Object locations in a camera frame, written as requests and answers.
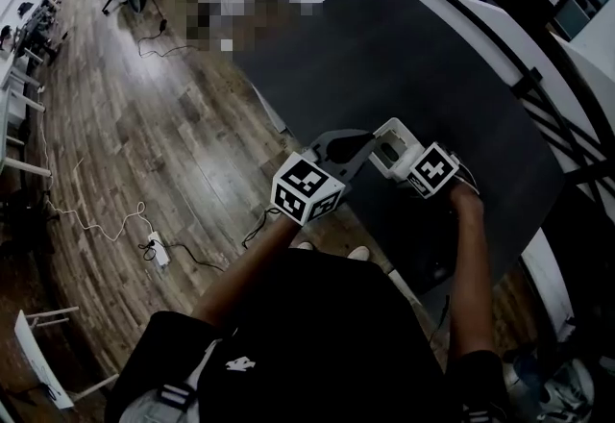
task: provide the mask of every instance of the black table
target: black table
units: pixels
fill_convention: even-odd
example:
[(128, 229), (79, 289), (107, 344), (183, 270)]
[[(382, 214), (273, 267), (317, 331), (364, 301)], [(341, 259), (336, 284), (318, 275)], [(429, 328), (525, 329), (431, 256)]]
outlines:
[[(325, 131), (374, 131), (398, 117), (428, 146), (437, 140), (474, 173), (485, 205), (493, 279), (519, 258), (553, 205), (563, 175), (509, 87), (418, 0), (327, 0), (323, 11), (235, 54), (259, 93), (302, 144)], [(455, 266), (447, 199), (423, 201), (370, 163), (348, 202), (432, 315)], [(404, 210), (404, 218), (394, 218)]]

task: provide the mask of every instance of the power strip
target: power strip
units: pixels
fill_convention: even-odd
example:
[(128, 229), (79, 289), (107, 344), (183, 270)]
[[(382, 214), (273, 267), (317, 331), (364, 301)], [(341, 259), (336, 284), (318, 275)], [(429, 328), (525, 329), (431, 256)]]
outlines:
[(164, 242), (162, 241), (162, 238), (160, 238), (160, 234), (158, 232), (152, 232), (149, 236), (147, 236), (147, 239), (150, 242), (152, 241), (154, 242), (154, 245), (152, 245), (152, 248), (156, 252), (156, 255), (155, 255), (156, 262), (161, 267), (165, 267), (167, 264), (169, 264), (171, 260), (169, 259), (169, 255), (166, 253), (166, 249), (162, 247), (162, 244)]

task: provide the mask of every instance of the hand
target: hand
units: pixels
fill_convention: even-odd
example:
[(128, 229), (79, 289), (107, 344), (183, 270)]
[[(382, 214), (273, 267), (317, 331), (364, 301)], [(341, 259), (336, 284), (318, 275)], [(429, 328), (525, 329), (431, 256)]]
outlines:
[(482, 214), (482, 201), (467, 184), (459, 182), (453, 187), (449, 197), (457, 214), (468, 212)]

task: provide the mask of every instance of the black metal railing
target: black metal railing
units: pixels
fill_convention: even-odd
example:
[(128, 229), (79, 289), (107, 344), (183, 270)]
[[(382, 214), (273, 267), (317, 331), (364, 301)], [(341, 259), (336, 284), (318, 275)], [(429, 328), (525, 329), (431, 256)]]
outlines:
[[(515, 54), (515, 52), (496, 34), (484, 21), (476, 14), (467, 8), (459, 0), (445, 0), (451, 6), (456, 8), (461, 14), (467, 17), (482, 33), (493, 42), (494, 45), (502, 51), (502, 53), (515, 65), (522, 75), (522, 82), (518, 84), (517, 89), (513, 92), (526, 102), (537, 106), (541, 111), (553, 118), (555, 124), (551, 121), (536, 115), (529, 111), (532, 119), (540, 124), (543, 128), (557, 135), (564, 140), (569, 147), (557, 141), (548, 132), (542, 131), (545, 140), (553, 147), (561, 150), (566, 156), (571, 158), (578, 166), (579, 170), (572, 172), (576, 184), (585, 182), (589, 185), (594, 201), (603, 209), (603, 200), (598, 191), (596, 182), (605, 188), (615, 197), (615, 188), (604, 181), (604, 177), (613, 177), (613, 165), (601, 165), (600, 172), (592, 170), (592, 168), (601, 161), (594, 154), (578, 143), (575, 135), (581, 136), (586, 142), (589, 142), (595, 149), (598, 149), (603, 159), (609, 162), (615, 162), (615, 134), (611, 128), (603, 109), (594, 95), (590, 86), (587, 85), (585, 79), (580, 75), (577, 67), (568, 57), (568, 54), (559, 45), (552, 34), (547, 31), (542, 25), (532, 23), (526, 14), (521, 10), (525, 5), (519, 5), (514, 0), (492, 0), (504, 11), (506, 11), (530, 36), (530, 38), (538, 45), (538, 47), (549, 58), (553, 66), (560, 73), (564, 81), (568, 84), (571, 91), (575, 94), (578, 102), (589, 119), (599, 141), (595, 141), (586, 133), (579, 132), (578, 126), (566, 119), (557, 109), (554, 102), (551, 100), (545, 89), (540, 85), (541, 76), (535, 69), (529, 69), (525, 63)], [(533, 91), (538, 98), (529, 96)]]

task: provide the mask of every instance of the wooden floor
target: wooden floor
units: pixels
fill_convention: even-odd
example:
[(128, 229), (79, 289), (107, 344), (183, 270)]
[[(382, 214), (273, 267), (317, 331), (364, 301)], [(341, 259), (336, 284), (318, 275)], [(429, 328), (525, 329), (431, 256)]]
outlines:
[[(162, 7), (170, 0), (160, 0)], [(53, 203), (77, 210), (115, 236), (122, 217), (146, 205), (145, 215), (167, 242), (186, 244), (199, 261), (226, 268), (241, 240), (269, 204), (271, 178), (296, 142), (278, 134), (256, 95), (220, 53), (184, 50), (142, 59), (136, 41), (158, 31), (153, 6), (101, 14), (101, 0), (62, 0), (57, 36), (67, 32), (55, 64), (37, 76), (46, 85), (44, 134), (54, 174)], [(182, 44), (171, 30), (144, 48)], [(45, 165), (33, 122), (33, 158)], [(74, 214), (49, 226), (56, 253), (50, 275), (60, 303), (76, 316), (106, 374), (122, 369), (150, 315), (188, 312), (220, 274), (181, 249), (160, 270), (143, 259), (149, 226), (129, 218), (116, 242), (84, 232)], [(368, 245), (385, 272), (391, 266), (374, 240), (342, 207), (297, 238), (345, 255)], [(536, 337), (534, 303), (519, 268), (496, 288), (497, 339), (503, 352)], [(433, 322), (419, 311), (426, 332)], [(446, 333), (434, 351), (446, 357)]]

